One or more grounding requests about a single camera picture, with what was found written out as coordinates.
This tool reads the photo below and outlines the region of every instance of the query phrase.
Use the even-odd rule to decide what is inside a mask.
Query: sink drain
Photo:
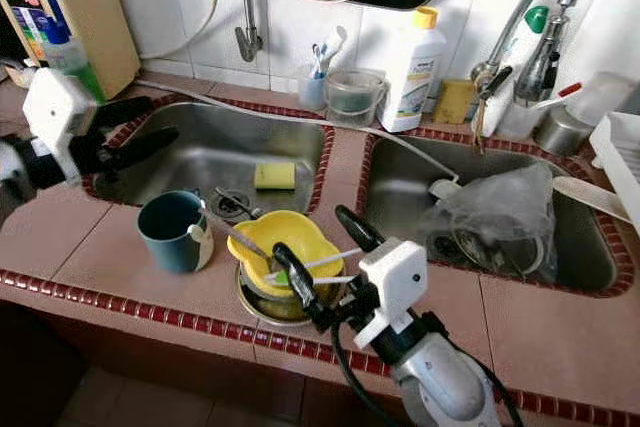
[[[246,207],[250,207],[251,203],[247,195],[242,192],[238,192],[237,190],[227,190],[226,192],[241,204]],[[209,199],[209,208],[218,217],[222,217],[224,219],[232,219],[234,217],[246,215],[240,207],[229,199],[225,199],[218,193],[214,193]]]
[[[425,244],[427,251],[437,260],[454,265],[464,264],[469,260],[450,232],[433,232],[427,237]]]

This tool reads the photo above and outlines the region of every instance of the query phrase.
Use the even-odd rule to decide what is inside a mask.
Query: green bottle cap
[[[549,7],[546,5],[538,5],[533,7],[524,14],[524,20],[536,34],[541,34],[544,26],[547,25],[547,16],[549,15]]]

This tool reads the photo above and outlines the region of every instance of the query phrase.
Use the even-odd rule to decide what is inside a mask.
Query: kitchen sink
[[[568,175],[557,165],[525,153],[487,149],[485,155],[480,156],[464,144],[403,138],[457,172],[461,185],[536,162],[546,163],[554,176]],[[436,200],[428,193],[429,186],[441,178],[447,178],[447,175],[438,168],[393,142],[380,140],[371,153],[364,216],[383,235],[414,240],[427,246],[431,260],[458,265],[452,261],[452,253],[446,245],[438,248],[420,229],[423,213]],[[553,206],[556,215],[554,240],[558,254],[556,283],[567,289],[590,293],[610,287],[616,280],[617,269],[594,212],[557,192],[553,194]]]
[[[167,126],[180,136],[153,157],[118,173],[94,179],[94,195],[131,205],[141,205],[162,192],[199,190],[214,212],[226,218],[241,217],[232,202],[214,193],[222,187],[234,197],[266,211],[306,212],[325,144],[320,126],[264,119],[208,104],[181,102],[161,107],[144,121],[131,138]],[[254,188],[256,164],[294,162],[295,190]]]

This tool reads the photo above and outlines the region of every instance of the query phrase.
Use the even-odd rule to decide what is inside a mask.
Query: countertop
[[[295,107],[295,101],[283,94],[162,74],[144,77],[210,96]],[[0,122],[28,135],[20,113],[24,95],[10,82],[0,85]],[[123,95],[158,98],[166,93],[130,87]],[[336,129],[320,204],[311,215],[340,249],[354,246],[334,218],[333,207],[338,203],[356,206],[366,138],[366,134]],[[215,253],[204,270],[174,275],[153,266],[136,231],[137,215],[137,208],[92,199],[80,188],[59,185],[39,193],[0,232],[0,298],[140,336],[343,382],[330,354],[328,361],[322,360],[328,336],[321,337],[311,327],[276,328],[244,310],[232,287],[236,263],[223,235],[216,233]],[[614,225],[629,252],[627,260],[637,272],[640,241],[631,227]],[[610,298],[439,266],[430,267],[429,284],[416,311],[434,310],[453,339],[492,367],[509,388],[549,396],[553,402],[563,399],[640,415],[637,275],[626,292]],[[160,307],[164,318],[153,320],[160,315]],[[172,321],[174,311],[179,318]],[[218,328],[211,319],[223,322],[222,335],[208,335]],[[352,337],[343,331],[345,347],[355,351]],[[305,354],[310,346],[316,349],[311,356]],[[372,357],[365,361],[375,373],[363,372],[369,370],[364,366],[358,372],[363,383],[377,392],[398,395],[392,381],[383,375],[386,371],[380,371]],[[520,400],[522,404],[548,401],[546,397],[531,399]],[[563,405],[524,408],[558,412]],[[570,416],[580,418],[576,412]],[[588,415],[601,413],[592,409]],[[620,414],[605,415],[606,422],[616,424]]]

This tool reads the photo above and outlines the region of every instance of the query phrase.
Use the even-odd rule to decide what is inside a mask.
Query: wall-mounted faucet
[[[244,15],[247,26],[245,29],[236,27],[236,39],[242,59],[245,62],[253,62],[258,51],[262,49],[262,39],[258,35],[253,16],[253,0],[244,0]]]
[[[471,72],[471,79],[482,91],[498,74],[502,57],[511,39],[533,0],[520,0],[511,14],[500,38],[493,48],[489,59],[476,65]],[[537,103],[548,99],[555,85],[557,64],[560,59],[559,47],[562,33],[568,17],[565,11],[573,7],[577,0],[558,0],[558,12],[551,16],[547,28],[534,54],[523,67],[515,85],[515,100],[521,105]]]

